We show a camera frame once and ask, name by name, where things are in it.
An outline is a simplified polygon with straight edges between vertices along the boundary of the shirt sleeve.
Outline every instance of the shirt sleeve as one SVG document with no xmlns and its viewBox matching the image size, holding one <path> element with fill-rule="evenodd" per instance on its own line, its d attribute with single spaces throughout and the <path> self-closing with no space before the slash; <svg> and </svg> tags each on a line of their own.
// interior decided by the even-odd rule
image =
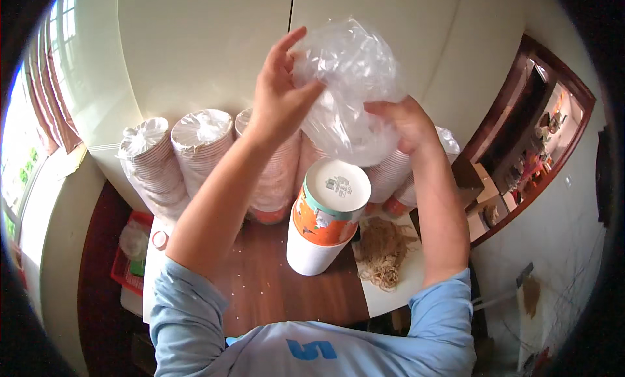
<svg viewBox="0 0 625 377">
<path fill-rule="evenodd" d="M 408 337 L 427 341 L 423 361 L 445 375 L 471 374 L 475 350 L 471 335 L 471 280 L 469 269 L 412 296 Z"/>
<path fill-rule="evenodd" d="M 155 376 L 199 376 L 224 350 L 227 302 L 204 277 L 166 258 L 154 282 Z"/>
</svg>

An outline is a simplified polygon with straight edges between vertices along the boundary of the light blue shirt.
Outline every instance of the light blue shirt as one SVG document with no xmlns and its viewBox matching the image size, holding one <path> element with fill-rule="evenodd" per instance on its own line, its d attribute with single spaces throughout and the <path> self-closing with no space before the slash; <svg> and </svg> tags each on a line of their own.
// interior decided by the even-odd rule
<svg viewBox="0 0 625 377">
<path fill-rule="evenodd" d="M 475 363 L 468 268 L 410 298 L 407 338 L 286 321 L 225 348 L 227 303 L 207 279 L 168 259 L 154 294 L 155 376 L 470 376 Z"/>
</svg>

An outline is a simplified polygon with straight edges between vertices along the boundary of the blue logo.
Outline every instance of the blue logo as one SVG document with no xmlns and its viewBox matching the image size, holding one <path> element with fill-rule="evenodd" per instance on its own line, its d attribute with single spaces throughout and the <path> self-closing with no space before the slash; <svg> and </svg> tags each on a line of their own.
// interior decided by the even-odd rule
<svg viewBox="0 0 625 377">
<path fill-rule="evenodd" d="M 325 359 L 336 359 L 336 353 L 332 347 L 332 344 L 327 340 L 316 340 L 315 342 L 306 343 L 303 346 L 296 340 L 287 339 L 286 343 L 289 344 L 289 350 L 293 357 L 301 359 L 302 361 L 312 361 L 319 356 L 317 347 L 321 351 L 321 356 Z"/>
</svg>

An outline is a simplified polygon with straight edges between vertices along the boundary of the hand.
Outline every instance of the hand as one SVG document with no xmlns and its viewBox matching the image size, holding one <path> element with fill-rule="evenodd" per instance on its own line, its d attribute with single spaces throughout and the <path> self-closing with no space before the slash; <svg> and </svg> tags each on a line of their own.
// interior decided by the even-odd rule
<svg viewBox="0 0 625 377">
<path fill-rule="evenodd" d="M 246 133 L 276 147 L 299 128 L 325 85 L 312 81 L 295 88 L 291 71 L 297 53 L 291 47 L 306 35 L 306 28 L 292 30 L 271 50 L 256 80 L 254 110 Z"/>
<path fill-rule="evenodd" d="M 399 150 L 405 154 L 411 154 L 425 145 L 441 145 L 434 123 L 410 95 L 399 103 L 365 102 L 364 109 L 395 124 L 401 135 Z"/>
</svg>

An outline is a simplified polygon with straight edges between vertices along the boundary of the curtain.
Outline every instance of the curtain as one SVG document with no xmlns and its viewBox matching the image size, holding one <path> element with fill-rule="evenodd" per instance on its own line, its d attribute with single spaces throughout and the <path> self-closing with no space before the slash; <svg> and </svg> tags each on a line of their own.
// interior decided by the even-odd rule
<svg viewBox="0 0 625 377">
<path fill-rule="evenodd" d="M 56 76 L 50 42 L 50 17 L 46 15 L 24 56 L 28 94 L 39 122 L 39 138 L 48 155 L 59 148 L 69 154 L 82 139 L 74 126 Z"/>
</svg>

